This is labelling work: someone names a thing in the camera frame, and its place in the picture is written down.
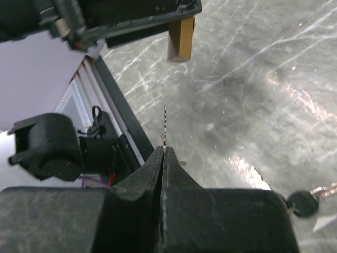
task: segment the metal key blade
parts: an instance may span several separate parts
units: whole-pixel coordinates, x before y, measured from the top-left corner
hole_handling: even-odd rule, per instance
[[[318,187],[310,193],[317,201],[322,201],[337,193],[337,183],[332,183],[329,187]]]

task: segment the white wall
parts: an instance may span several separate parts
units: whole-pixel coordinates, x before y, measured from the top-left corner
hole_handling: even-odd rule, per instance
[[[98,56],[99,44],[90,56]],[[48,32],[0,44],[0,129],[53,112],[83,57]]]

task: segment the cable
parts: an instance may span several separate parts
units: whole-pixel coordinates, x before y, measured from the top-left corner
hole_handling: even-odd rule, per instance
[[[95,105],[92,107],[93,123],[86,133],[78,130],[77,133],[87,135],[90,138],[96,138],[99,134],[104,133],[104,127],[102,126],[102,109]]]

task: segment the gray floor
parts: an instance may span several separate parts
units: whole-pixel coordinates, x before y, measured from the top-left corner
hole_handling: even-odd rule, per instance
[[[337,181],[336,25],[333,0],[203,0],[188,63],[166,61],[166,34],[103,56],[153,145],[167,104],[197,182],[286,196]],[[332,197],[319,215],[335,213]],[[337,252],[337,222],[316,219],[293,218],[302,252]]]

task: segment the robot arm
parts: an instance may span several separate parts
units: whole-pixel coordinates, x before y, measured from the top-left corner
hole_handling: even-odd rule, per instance
[[[0,42],[49,30],[86,51],[99,38],[118,46],[167,31],[171,21],[200,12],[201,2],[2,0],[0,9]],[[140,164],[105,112],[93,118],[80,137],[69,118],[54,113],[0,135],[6,169],[42,181],[99,173],[108,185],[3,189],[0,252],[299,252],[276,192],[203,189],[171,147],[155,148]]]
[[[200,0],[3,0],[0,9],[0,42],[49,30],[72,49],[87,52],[102,38],[117,47],[168,31],[171,22],[202,7]]]

